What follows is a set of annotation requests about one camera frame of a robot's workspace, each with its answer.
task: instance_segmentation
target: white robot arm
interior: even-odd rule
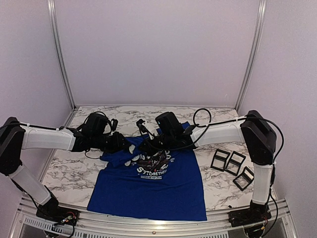
[[[106,125],[111,132],[104,133]],[[60,149],[72,152],[97,148],[113,153],[127,149],[130,143],[115,131],[116,120],[92,113],[79,128],[47,128],[22,123],[17,118],[8,118],[0,127],[0,173],[8,176],[14,184],[26,192],[38,204],[37,216],[60,222],[70,214],[76,224],[78,211],[59,207],[58,200],[42,185],[20,160],[21,150],[31,148]]]
[[[226,142],[244,142],[254,163],[254,192],[250,208],[229,213],[233,227],[247,225],[271,218],[268,199],[275,178],[274,153],[276,133],[270,122],[257,111],[249,111],[244,117],[205,126],[190,125],[183,129],[172,112],[156,118],[162,131],[159,136],[144,140],[140,150],[154,154],[158,150],[195,149],[200,146]],[[147,132],[147,125],[138,121],[140,132]]]

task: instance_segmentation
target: plastic frame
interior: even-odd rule
[[[245,173],[245,171],[248,171],[248,172],[253,176],[253,178],[250,178],[249,176],[247,176],[247,174]],[[243,177],[247,182],[249,182],[245,187],[241,187],[240,184],[237,182],[237,179],[239,179],[240,177]],[[242,173],[241,173],[238,177],[236,177],[236,178],[233,180],[233,182],[234,182],[235,185],[237,185],[237,187],[238,187],[241,191],[243,191],[243,190],[245,190],[250,184],[252,184],[253,180],[254,180],[254,173],[246,166],[246,167],[244,167]]]
[[[227,157],[222,157],[220,155],[217,155],[217,153],[220,152],[220,153],[223,153],[223,154],[226,154]],[[212,162],[211,162],[211,165],[210,165],[210,168],[213,168],[215,170],[219,170],[219,171],[224,171],[224,168],[226,166],[226,162],[227,162],[227,159],[229,158],[230,156],[230,153],[227,152],[227,151],[224,151],[224,150],[220,150],[220,149],[216,149],[216,152],[214,153],[214,156],[212,158]],[[220,167],[216,167],[214,166],[214,162],[215,160],[218,160],[218,161],[222,161],[223,162],[223,168],[221,169]]]
[[[238,161],[236,161],[235,159],[233,159],[233,155],[237,155],[237,156],[239,156],[239,157],[242,157],[243,160],[242,160],[241,162],[238,162]],[[238,152],[236,152],[236,151],[233,151],[232,154],[231,154],[231,156],[230,156],[230,159],[229,159],[229,161],[228,161],[228,163],[227,163],[227,165],[226,165],[226,167],[225,167],[224,170],[227,171],[228,173],[232,174],[232,175],[237,176],[237,175],[239,174],[239,171],[240,171],[240,169],[241,169],[241,166],[242,166],[242,164],[243,164],[243,162],[244,162],[245,160],[246,160],[246,156],[244,156],[244,155],[242,155],[242,154],[240,154],[240,153],[238,153]],[[238,170],[237,170],[236,173],[233,172],[233,171],[231,171],[230,169],[228,169],[228,166],[229,166],[230,164],[233,164],[233,165],[235,165],[235,166],[238,167]]]

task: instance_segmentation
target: wall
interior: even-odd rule
[[[56,1],[77,105],[234,107],[258,0]]]
[[[240,114],[258,110],[280,125],[285,149],[275,189],[299,237],[316,237],[317,2],[270,0],[260,50]]]
[[[54,50],[48,6],[42,0],[0,2],[0,123],[9,116],[47,126],[70,113]],[[22,161],[38,175],[48,150],[31,150]],[[8,233],[21,192],[0,175],[0,231]]]

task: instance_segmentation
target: marble surface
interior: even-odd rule
[[[135,123],[140,118],[148,120],[157,127],[155,117],[163,112],[172,111],[181,123],[186,121],[192,123],[196,109],[194,107],[155,106],[80,107],[69,127],[79,126],[91,112],[102,111],[108,118],[116,118],[119,121],[117,131],[126,136],[137,136],[139,131]],[[234,109],[209,109],[213,122],[228,120],[238,116]],[[201,112],[197,115],[197,123],[205,124],[207,122],[207,113]],[[232,207],[249,205],[253,184],[244,191],[240,191],[233,183],[234,175],[210,168],[217,148],[230,153],[237,151],[244,154],[247,158],[242,168],[248,166],[253,170],[253,165],[244,143],[213,144],[196,149],[195,154],[204,185],[206,210],[224,209],[228,208],[229,205]],[[88,156],[94,158],[99,157],[101,154],[99,150],[92,150],[87,153]],[[84,153],[58,150],[48,168],[43,184],[54,193],[60,202],[87,207],[98,173],[106,167],[106,164],[107,162],[99,159],[88,159]]]

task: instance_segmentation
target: blue t-shirt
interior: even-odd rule
[[[153,220],[206,221],[202,177],[193,150],[164,151],[147,157],[136,146],[107,154],[87,210]]]

